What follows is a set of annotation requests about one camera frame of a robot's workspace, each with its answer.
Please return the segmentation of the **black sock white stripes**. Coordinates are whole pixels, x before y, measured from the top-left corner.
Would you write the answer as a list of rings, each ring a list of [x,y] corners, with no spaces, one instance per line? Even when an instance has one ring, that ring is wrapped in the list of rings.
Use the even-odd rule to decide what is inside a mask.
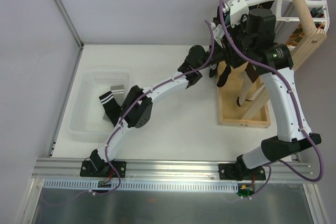
[[[223,87],[226,84],[228,77],[232,72],[230,65],[226,65],[224,68],[220,68],[223,66],[224,65],[219,65],[217,68],[217,84],[216,85],[219,88]]]

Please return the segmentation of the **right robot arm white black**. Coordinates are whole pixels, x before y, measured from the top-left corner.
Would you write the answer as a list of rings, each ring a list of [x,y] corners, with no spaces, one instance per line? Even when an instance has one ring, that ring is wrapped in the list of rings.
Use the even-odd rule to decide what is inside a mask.
[[[236,180],[248,179],[256,168],[282,161],[283,158],[313,148],[319,161],[319,175],[309,178],[318,182],[324,174],[324,163],[318,144],[320,134],[313,133],[305,120],[295,91],[293,60],[286,45],[277,44],[276,17],[269,9],[252,9],[242,14],[239,24],[231,30],[224,28],[224,61],[228,68],[244,63],[255,69],[270,95],[277,123],[277,135],[261,142],[260,146],[237,157],[233,170]]]

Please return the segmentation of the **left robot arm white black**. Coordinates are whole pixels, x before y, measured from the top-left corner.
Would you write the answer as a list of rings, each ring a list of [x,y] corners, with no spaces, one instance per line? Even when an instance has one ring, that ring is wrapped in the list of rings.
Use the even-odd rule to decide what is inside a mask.
[[[93,150],[81,164],[81,177],[123,177],[121,162],[115,162],[115,156],[132,130],[145,126],[151,117],[153,106],[171,93],[187,89],[195,85],[202,77],[200,70],[217,67],[220,62],[227,67],[220,76],[218,84],[223,86],[231,68],[239,63],[239,56],[227,42],[213,42],[209,50],[202,46],[192,46],[177,71],[162,82],[140,88],[133,86],[122,105],[115,99],[116,92],[109,91],[100,96],[99,100],[105,113],[112,122],[114,130],[106,143]]]

